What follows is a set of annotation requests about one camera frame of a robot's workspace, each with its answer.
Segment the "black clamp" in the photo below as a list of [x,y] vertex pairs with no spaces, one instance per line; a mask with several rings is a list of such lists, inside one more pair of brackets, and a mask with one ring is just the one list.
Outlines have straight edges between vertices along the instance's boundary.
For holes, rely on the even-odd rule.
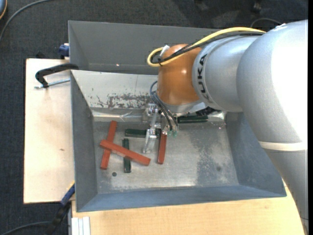
[[49,85],[48,85],[48,82],[44,79],[44,76],[58,73],[61,71],[66,71],[66,70],[79,70],[79,68],[77,65],[71,64],[71,63],[61,64],[61,65],[53,66],[47,69],[39,70],[36,73],[35,77],[38,80],[38,82],[40,82],[43,85],[44,88],[48,88]]

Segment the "wooden board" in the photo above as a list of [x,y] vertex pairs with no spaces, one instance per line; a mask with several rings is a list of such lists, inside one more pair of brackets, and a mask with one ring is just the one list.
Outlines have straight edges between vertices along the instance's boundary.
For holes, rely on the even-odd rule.
[[128,210],[76,212],[90,217],[92,235],[303,235],[287,197]]
[[[70,83],[35,89],[37,71],[66,60],[27,59],[25,88],[24,203],[60,201],[74,180]],[[69,72],[46,77],[69,78]]]

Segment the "red stick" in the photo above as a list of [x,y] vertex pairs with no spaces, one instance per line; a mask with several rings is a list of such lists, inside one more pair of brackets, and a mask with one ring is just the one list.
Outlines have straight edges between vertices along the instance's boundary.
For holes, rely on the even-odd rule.
[[129,160],[132,160],[134,162],[137,162],[139,164],[148,166],[150,163],[149,158],[142,156],[134,151],[131,151],[129,149],[126,149],[120,145],[117,145],[115,143],[112,143],[108,140],[102,140],[100,142],[100,146],[102,148],[107,148],[107,149],[111,149],[113,153],[116,153],[119,156],[122,156],[123,158],[128,158]]
[[[107,140],[110,142],[113,142],[114,140],[116,126],[117,126],[117,122],[111,121],[108,136],[107,136]],[[111,154],[111,149],[105,148],[103,151],[100,169],[106,170],[108,168],[110,154]]]
[[165,159],[166,138],[167,138],[167,135],[161,133],[160,143],[158,147],[158,155],[157,155],[157,163],[161,165],[164,163],[164,159]]

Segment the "black cord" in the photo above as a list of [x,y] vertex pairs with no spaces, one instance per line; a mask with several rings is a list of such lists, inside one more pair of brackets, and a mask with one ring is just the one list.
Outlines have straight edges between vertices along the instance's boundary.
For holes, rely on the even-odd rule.
[[150,87],[150,95],[151,95],[151,98],[152,98],[152,100],[155,102],[155,104],[156,104],[158,107],[160,107],[160,108],[162,109],[162,111],[163,111],[163,113],[164,113],[164,115],[165,115],[167,121],[169,122],[170,130],[172,130],[173,127],[172,127],[172,124],[171,124],[171,122],[170,122],[170,120],[169,120],[169,116],[170,116],[171,119],[174,121],[174,124],[175,124],[177,127],[178,127],[178,122],[177,122],[176,118],[173,116],[173,114],[170,112],[170,110],[167,109],[166,106],[162,103],[162,101],[161,101],[161,99],[158,97],[156,91],[152,91],[152,88],[153,88],[153,86],[154,86],[156,83],[157,83],[157,81],[154,82],[154,83],[151,85],[151,87]]
[[54,1],[54,0],[39,0],[39,1],[36,1],[36,2],[32,2],[26,6],[24,6],[23,8],[19,9],[18,11],[16,11],[10,18],[9,20],[6,22],[6,24],[4,25],[3,29],[2,29],[2,32],[0,34],[0,43],[1,43],[1,39],[3,37],[3,34],[6,30],[6,28],[8,27],[9,23],[12,21],[13,18],[15,18],[19,13],[21,13],[22,11],[24,11],[25,9],[33,6],[33,5],[37,5],[39,3],[43,3],[43,2],[48,2],[48,1]]
[[277,24],[283,24],[275,19],[271,19],[271,18],[258,18],[256,20],[254,20],[251,25],[250,25],[250,28],[253,28],[253,25],[258,22],[258,21],[270,21],[270,22],[273,22],[273,23],[277,23]]
[[168,61],[174,57],[177,57],[181,54],[184,54],[190,50],[193,50],[195,48],[198,48],[198,47],[201,47],[203,45],[206,45],[206,44],[209,44],[209,43],[212,43],[216,40],[220,40],[220,39],[224,39],[224,38],[227,38],[227,37],[230,37],[230,36],[244,36],[244,35],[263,35],[264,33],[263,32],[253,32],[253,31],[234,31],[234,32],[228,32],[228,33],[225,33],[225,34],[221,34],[221,35],[218,35],[212,39],[209,39],[208,41],[205,41],[203,43],[200,43],[198,45],[194,45],[192,46],[193,44],[195,44],[196,42],[192,43],[192,44],[188,44],[187,46],[179,49],[178,51],[174,52],[172,55],[164,58],[164,59],[158,59],[157,62],[154,62],[153,60],[150,60],[151,63],[153,64],[159,64],[159,63],[162,63],[162,62],[165,62],[165,61]]
[[31,223],[31,224],[19,226],[19,227],[17,227],[17,228],[14,228],[14,229],[12,229],[12,230],[7,231],[6,233],[1,234],[1,235],[12,234],[13,232],[16,232],[16,231],[18,231],[18,230],[21,230],[21,229],[24,229],[24,228],[28,228],[28,227],[31,227],[31,226],[47,226],[47,225],[49,225],[50,223],[51,223],[50,221]]
[[150,86],[150,97],[151,97],[151,99],[153,100],[153,102],[154,102],[159,108],[161,108],[161,110],[162,110],[163,113],[164,113],[164,116],[165,116],[166,120],[168,121],[168,124],[170,125],[170,130],[172,130],[172,129],[173,129],[173,126],[172,126],[171,121],[170,121],[170,119],[169,119],[169,117],[168,117],[168,115],[167,115],[166,110],[165,110],[164,107],[161,105],[160,100],[159,100],[159,98],[157,97],[156,92],[155,92],[155,91],[154,91],[154,92],[152,91],[152,88],[153,88],[153,86],[154,86],[156,83],[157,83],[157,81],[155,81],[155,82]]

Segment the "gray carpet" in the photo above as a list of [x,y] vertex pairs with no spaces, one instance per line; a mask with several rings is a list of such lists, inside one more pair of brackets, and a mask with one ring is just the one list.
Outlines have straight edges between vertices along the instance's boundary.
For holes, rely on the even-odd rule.
[[[8,0],[0,31],[16,10],[34,1]],[[0,234],[27,223],[50,221],[58,208],[57,203],[23,204],[26,58],[35,57],[39,51],[46,58],[60,58],[57,50],[68,42],[68,20],[225,28],[250,26],[257,18],[282,23],[308,18],[308,0],[263,0],[259,14],[251,12],[252,5],[253,0],[204,0],[202,4],[193,0],[59,0],[19,14],[0,42]],[[276,25],[259,21],[255,27],[268,30]],[[43,227],[36,227],[16,234],[43,231]],[[67,234],[66,224],[55,234]]]

